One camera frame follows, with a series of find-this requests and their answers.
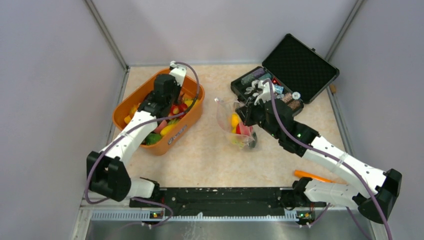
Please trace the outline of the toy cherry tomato cluster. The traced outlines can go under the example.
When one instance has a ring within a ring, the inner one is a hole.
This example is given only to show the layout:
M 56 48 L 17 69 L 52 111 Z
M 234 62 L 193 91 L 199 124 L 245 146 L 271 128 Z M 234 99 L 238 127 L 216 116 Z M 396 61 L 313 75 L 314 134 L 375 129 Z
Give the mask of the toy cherry tomato cluster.
M 188 106 L 185 103 L 173 104 L 170 108 L 169 116 L 175 116 L 177 114 L 183 113 L 188 109 Z

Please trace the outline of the yellow toy banana bunch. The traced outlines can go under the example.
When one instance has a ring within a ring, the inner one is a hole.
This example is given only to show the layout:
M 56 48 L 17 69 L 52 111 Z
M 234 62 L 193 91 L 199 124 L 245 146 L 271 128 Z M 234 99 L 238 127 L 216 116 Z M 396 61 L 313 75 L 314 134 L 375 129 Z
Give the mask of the yellow toy banana bunch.
M 230 124 L 231 124 L 231 132 L 233 134 L 240 134 L 240 120 L 239 120 L 239 116 L 236 113 L 233 113 L 231 115 L 231 119 L 230 119 Z

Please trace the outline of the red toy pepper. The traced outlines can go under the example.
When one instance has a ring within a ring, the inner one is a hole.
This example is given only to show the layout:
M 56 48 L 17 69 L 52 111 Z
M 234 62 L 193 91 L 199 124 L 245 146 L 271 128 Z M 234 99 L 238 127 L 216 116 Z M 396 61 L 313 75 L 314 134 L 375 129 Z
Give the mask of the red toy pepper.
M 238 135 L 251 136 L 254 130 L 252 126 L 245 126 L 242 122 L 238 123 L 234 128 L 234 133 Z

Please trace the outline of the clear zip top bag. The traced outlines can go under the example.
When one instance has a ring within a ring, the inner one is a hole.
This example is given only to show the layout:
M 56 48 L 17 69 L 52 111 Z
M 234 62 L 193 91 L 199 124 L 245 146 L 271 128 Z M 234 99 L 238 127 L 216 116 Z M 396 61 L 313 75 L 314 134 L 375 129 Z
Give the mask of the clear zip top bag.
M 226 139 L 239 149 L 256 148 L 258 137 L 254 128 L 244 125 L 236 113 L 236 109 L 243 107 L 244 104 L 237 100 L 224 101 L 217 97 L 214 101 L 217 103 L 216 121 Z

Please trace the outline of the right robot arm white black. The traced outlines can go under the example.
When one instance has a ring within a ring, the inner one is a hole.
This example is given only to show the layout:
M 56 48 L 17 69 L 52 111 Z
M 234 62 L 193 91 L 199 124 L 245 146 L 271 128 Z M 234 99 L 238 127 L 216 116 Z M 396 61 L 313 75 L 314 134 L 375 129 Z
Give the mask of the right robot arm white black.
M 395 170 L 372 167 L 338 149 L 315 129 L 295 121 L 293 110 L 283 101 L 250 101 L 235 112 L 247 126 L 257 125 L 278 140 L 284 150 L 332 171 L 346 181 L 324 183 L 307 177 L 293 192 L 299 206 L 327 202 L 356 207 L 367 219 L 385 224 L 400 194 L 402 174 Z

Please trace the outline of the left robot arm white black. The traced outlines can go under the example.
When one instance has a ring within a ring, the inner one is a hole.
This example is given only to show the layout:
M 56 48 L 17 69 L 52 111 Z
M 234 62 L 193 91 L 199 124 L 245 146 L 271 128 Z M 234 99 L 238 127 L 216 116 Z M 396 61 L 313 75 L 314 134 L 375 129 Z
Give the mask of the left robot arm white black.
M 146 137 L 159 123 L 169 119 L 169 112 L 180 95 L 185 77 L 184 73 L 176 72 L 156 76 L 153 90 L 140 103 L 118 137 L 100 152 L 92 151 L 87 156 L 86 191 L 117 202 L 141 197 L 149 207 L 160 202 L 161 194 L 155 190 L 155 183 L 144 178 L 131 179 L 127 166 Z

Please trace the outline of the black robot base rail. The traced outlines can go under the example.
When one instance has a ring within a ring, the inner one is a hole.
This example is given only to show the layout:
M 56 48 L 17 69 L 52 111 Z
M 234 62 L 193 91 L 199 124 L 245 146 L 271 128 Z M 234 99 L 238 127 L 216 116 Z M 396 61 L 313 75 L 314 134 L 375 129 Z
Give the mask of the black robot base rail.
M 157 190 L 150 200 L 170 207 L 175 217 L 283 216 L 295 208 L 326 206 L 289 187 L 168 187 Z

